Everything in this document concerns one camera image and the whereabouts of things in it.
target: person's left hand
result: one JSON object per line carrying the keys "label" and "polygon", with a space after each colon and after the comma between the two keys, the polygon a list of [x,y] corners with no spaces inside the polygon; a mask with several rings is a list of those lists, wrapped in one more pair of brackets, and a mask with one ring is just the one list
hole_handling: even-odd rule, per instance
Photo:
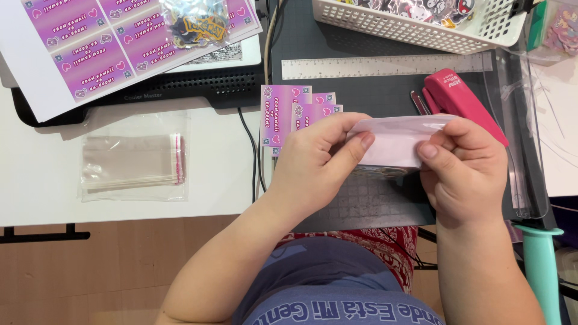
{"label": "person's left hand", "polygon": [[372,133],[362,132],[345,143],[347,132],[364,119],[371,117],[337,113],[289,133],[266,193],[276,209],[291,211],[288,221],[297,225],[337,195],[375,140]]}

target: white desk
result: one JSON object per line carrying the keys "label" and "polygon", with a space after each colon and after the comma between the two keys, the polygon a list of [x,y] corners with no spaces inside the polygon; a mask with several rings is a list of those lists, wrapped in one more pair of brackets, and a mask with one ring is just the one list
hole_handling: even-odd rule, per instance
{"label": "white desk", "polygon": [[548,195],[578,195],[578,57],[532,67]]}
{"label": "white desk", "polygon": [[[17,117],[10,90],[0,87],[0,226],[231,215],[251,204],[253,151],[236,109],[216,111],[198,98],[122,106],[130,105],[194,108],[188,202],[81,203],[80,137],[63,141],[60,132],[68,136],[82,126],[31,128]],[[243,112],[257,137],[258,107]],[[264,168],[270,175],[270,164]]]}

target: ruler markings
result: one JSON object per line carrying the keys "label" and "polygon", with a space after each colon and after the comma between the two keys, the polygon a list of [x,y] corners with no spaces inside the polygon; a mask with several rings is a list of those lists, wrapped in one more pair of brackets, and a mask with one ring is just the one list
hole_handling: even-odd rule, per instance
{"label": "ruler markings", "polygon": [[301,59],[281,62],[283,80],[425,75],[444,68],[451,68],[456,72],[481,72],[484,69],[491,71],[491,54],[476,53],[467,56],[431,54],[425,56]]}

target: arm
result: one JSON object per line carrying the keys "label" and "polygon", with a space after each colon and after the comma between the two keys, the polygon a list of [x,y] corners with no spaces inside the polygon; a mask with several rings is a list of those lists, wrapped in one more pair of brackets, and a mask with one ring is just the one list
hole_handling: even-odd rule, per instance
{"label": "arm", "polygon": [[470,120],[420,145],[421,180],[437,211],[438,267],[448,324],[545,324],[502,217],[507,155]]}
{"label": "arm", "polygon": [[[191,257],[156,324],[227,322],[278,241],[326,206],[363,158],[375,136],[365,132],[343,142],[346,132],[367,118],[340,113],[292,132],[269,190]],[[333,145],[340,149],[331,156]]]}

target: gray cutting mat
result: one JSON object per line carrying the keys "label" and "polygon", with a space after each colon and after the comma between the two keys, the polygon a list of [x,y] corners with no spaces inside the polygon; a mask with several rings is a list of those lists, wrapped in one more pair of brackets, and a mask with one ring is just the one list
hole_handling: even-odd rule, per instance
{"label": "gray cutting mat", "polygon": [[[271,1],[275,8],[276,1]],[[315,93],[336,92],[346,112],[363,112],[373,117],[418,115],[409,93],[424,86],[426,75],[349,77],[332,79],[282,80],[281,60],[367,56],[443,54],[445,52],[410,45],[352,31],[313,19],[311,0],[285,0],[284,10],[273,37],[273,84],[311,85]],[[503,125],[498,77],[486,72],[488,90]],[[482,104],[489,108],[481,72],[460,73]],[[516,217],[508,183],[503,211],[505,219]],[[433,224],[435,222],[419,174],[399,179],[373,180],[349,177],[337,197],[324,209],[303,221],[295,231],[330,231],[356,228]]]}

